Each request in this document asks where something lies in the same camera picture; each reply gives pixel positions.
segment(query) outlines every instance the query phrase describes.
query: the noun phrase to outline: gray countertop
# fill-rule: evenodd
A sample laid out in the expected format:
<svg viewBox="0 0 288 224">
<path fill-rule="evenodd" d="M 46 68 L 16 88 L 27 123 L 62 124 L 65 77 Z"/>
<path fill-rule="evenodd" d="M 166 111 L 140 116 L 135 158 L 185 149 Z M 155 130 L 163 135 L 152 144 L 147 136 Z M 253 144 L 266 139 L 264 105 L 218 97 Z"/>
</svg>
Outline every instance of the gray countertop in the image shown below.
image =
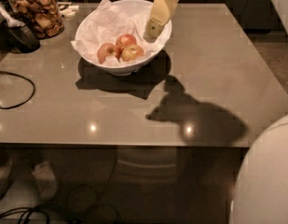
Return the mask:
<svg viewBox="0 0 288 224">
<path fill-rule="evenodd" d="M 96 6 L 80 4 L 60 35 L 0 62 L 36 85 L 27 104 L 0 110 L 0 143 L 249 147 L 288 114 L 288 95 L 225 5 L 181 4 L 165 49 L 126 77 L 90 65 L 71 46 Z M 0 76 L 5 105 L 31 89 Z"/>
</svg>

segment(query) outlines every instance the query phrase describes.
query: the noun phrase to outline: apple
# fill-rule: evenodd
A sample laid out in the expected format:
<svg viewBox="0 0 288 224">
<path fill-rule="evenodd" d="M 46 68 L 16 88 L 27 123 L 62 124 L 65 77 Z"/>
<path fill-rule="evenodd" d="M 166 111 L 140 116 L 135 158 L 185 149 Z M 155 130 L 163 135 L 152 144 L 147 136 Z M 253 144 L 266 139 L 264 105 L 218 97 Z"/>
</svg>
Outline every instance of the apple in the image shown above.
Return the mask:
<svg viewBox="0 0 288 224">
<path fill-rule="evenodd" d="M 140 56 L 144 56 L 144 49 L 137 44 L 126 47 L 121 55 L 123 62 L 133 61 Z"/>
<path fill-rule="evenodd" d="M 116 40 L 116 46 L 123 51 L 126 47 L 137 44 L 136 38 L 132 34 L 123 34 Z"/>
<path fill-rule="evenodd" d="M 115 56 L 119 59 L 121 52 L 119 48 L 112 43 L 104 43 L 100 46 L 97 52 L 97 58 L 99 63 L 104 63 L 107 56 Z"/>
</svg>

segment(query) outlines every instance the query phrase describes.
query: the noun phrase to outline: brown floor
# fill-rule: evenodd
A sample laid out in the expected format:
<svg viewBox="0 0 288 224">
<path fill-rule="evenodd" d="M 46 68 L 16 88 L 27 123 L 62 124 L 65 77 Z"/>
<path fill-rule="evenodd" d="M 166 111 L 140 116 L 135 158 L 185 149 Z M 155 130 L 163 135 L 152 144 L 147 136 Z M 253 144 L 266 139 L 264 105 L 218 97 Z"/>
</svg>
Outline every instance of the brown floor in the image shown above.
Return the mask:
<svg viewBox="0 0 288 224">
<path fill-rule="evenodd" d="M 288 93 L 286 34 L 249 37 L 251 46 L 257 48 Z M 41 204 L 30 169 L 21 158 L 25 150 L 10 151 L 15 165 L 10 188 L 0 201 L 0 213 Z M 81 223 L 228 223 L 232 190 L 246 149 L 192 147 L 154 151 L 157 157 L 169 159 L 171 166 L 128 169 L 115 148 L 43 150 L 59 182 L 57 195 L 48 203 L 47 211 L 53 220 L 50 223 L 67 223 L 66 218 L 74 217 Z M 139 152 L 143 152 L 141 157 L 146 155 L 146 150 Z M 0 219 L 0 223 L 17 223 L 19 217 L 16 214 Z M 29 223 L 44 223 L 42 215 L 33 215 L 32 219 Z"/>
</svg>

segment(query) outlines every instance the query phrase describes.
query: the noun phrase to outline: glass jar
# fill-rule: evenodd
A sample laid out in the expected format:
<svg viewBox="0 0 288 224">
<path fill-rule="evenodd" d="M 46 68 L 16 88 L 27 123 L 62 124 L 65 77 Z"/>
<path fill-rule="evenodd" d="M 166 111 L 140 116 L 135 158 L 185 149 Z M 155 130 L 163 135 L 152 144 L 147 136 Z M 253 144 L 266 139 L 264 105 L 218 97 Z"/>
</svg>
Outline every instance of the glass jar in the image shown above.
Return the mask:
<svg viewBox="0 0 288 224">
<path fill-rule="evenodd" d="M 60 34 L 64 25 L 57 0 L 8 0 L 14 12 L 28 22 L 39 39 Z"/>
</svg>

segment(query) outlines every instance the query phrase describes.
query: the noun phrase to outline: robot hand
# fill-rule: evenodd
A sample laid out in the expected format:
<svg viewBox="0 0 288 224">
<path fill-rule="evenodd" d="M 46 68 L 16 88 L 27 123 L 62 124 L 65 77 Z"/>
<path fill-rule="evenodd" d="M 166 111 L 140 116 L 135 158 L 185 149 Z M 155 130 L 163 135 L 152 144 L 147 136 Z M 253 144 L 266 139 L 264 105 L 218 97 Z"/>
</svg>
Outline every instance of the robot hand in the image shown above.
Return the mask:
<svg viewBox="0 0 288 224">
<path fill-rule="evenodd" d="M 144 38 L 157 38 L 162 33 L 164 26 L 171 19 L 180 0 L 154 0 L 150 16 L 145 25 Z"/>
</svg>

